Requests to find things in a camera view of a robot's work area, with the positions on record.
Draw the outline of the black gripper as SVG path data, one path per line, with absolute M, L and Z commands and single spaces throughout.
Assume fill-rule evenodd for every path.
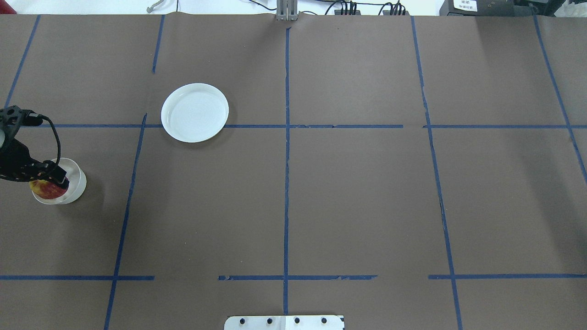
M 16 139 L 1 138 L 0 177 L 11 182 L 45 180 L 60 189 L 69 188 L 67 171 L 54 161 L 32 159 L 27 146 Z

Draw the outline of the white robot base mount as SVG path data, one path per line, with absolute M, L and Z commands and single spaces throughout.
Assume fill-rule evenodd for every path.
M 339 315 L 233 316 L 227 318 L 225 330 L 344 330 Z

